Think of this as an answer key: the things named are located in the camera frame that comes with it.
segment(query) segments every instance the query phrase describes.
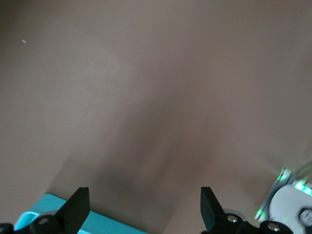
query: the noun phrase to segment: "glowing green edge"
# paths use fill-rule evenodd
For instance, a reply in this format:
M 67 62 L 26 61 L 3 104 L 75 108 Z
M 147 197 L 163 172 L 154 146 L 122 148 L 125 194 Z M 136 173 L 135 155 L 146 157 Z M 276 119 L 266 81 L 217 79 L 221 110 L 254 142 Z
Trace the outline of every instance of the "glowing green edge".
M 258 210 L 257 215 L 262 216 L 263 210 Z
M 312 189 L 306 187 L 306 186 L 304 185 L 304 182 L 303 182 L 303 181 L 298 182 L 298 183 L 295 185 L 295 188 L 298 189 L 298 190 L 300 190 L 300 191 L 302 191 L 302 192 L 304 192 L 305 194 L 308 194 L 308 195 L 312 196 Z

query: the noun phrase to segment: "turquoise object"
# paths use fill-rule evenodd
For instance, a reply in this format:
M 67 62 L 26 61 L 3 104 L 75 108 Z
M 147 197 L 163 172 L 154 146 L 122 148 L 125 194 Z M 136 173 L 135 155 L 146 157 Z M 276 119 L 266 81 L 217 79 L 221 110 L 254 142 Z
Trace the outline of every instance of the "turquoise object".
M 45 194 L 29 211 L 23 213 L 17 220 L 14 230 L 19 230 L 33 222 L 40 214 L 57 211 L 66 200 Z M 147 234 L 141 230 L 90 211 L 78 234 Z

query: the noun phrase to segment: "table surface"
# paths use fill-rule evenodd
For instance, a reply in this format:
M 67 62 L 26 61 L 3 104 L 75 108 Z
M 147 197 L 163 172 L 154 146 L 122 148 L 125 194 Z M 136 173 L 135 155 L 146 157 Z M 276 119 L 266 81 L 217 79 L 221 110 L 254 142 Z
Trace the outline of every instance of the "table surface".
M 312 3 L 0 2 L 0 217 L 90 188 L 151 234 L 253 217 L 312 152 Z

